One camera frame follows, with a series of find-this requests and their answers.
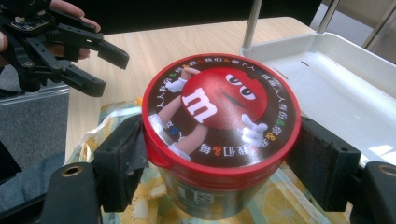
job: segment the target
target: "plastic tray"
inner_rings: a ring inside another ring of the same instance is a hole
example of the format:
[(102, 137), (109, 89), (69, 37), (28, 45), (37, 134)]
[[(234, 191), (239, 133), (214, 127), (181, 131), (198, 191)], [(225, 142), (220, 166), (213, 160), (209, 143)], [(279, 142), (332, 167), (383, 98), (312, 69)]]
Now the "plastic tray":
[(330, 33), (241, 48), (279, 73), (304, 116), (346, 140), (367, 161), (396, 164), (396, 66)]

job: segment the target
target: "wooden table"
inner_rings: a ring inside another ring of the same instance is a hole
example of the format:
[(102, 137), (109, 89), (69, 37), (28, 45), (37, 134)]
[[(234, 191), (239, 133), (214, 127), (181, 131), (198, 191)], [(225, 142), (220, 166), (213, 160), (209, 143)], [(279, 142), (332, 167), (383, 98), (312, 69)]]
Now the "wooden table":
[[(71, 89), (65, 156), (68, 158), (84, 133), (98, 125), (104, 104), (142, 97), (151, 79), (166, 65), (200, 53), (239, 54), (247, 21), (232, 21), (161, 30), (108, 35), (107, 41), (126, 50), (126, 70), (98, 58), (93, 52), (77, 66), (106, 82), (102, 97), (92, 98)], [(253, 43), (315, 32), (292, 18), (258, 20)]]

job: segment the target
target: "brown lid label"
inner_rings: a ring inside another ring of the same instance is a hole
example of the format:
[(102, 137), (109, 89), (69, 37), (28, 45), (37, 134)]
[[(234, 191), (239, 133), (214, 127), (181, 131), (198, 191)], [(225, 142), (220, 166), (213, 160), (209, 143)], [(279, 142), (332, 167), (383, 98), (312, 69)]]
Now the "brown lid label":
[(148, 117), (186, 160), (227, 168), (264, 161), (289, 141), (296, 121), (290, 92), (267, 68), (231, 55), (198, 55), (154, 80)]

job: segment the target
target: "floor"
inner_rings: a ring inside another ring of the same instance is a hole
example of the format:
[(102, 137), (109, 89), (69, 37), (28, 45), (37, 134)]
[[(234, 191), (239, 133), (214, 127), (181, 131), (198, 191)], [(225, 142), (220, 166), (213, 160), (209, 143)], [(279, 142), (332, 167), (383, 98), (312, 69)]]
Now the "floor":
[[(318, 28), (325, 11), (326, 7), (321, 6), (311, 24), (313, 29)], [(361, 45), (372, 29), (336, 13), (327, 31)], [(17, 90), (16, 77), (12, 67), (7, 67), (0, 76), (0, 89)], [(21, 102), (0, 100), (0, 139), (22, 170), (65, 148), (68, 91), (32, 99)]]

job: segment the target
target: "cartoon character's face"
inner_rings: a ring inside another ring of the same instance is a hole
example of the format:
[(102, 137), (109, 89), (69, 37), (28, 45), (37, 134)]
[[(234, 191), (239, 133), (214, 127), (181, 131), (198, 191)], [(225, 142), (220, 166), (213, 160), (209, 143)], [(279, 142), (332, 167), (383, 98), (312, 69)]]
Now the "cartoon character's face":
[(205, 126), (220, 130), (243, 127), (242, 114), (254, 122), (267, 107), (262, 84), (238, 69), (210, 68), (191, 77), (181, 92), (182, 106)]

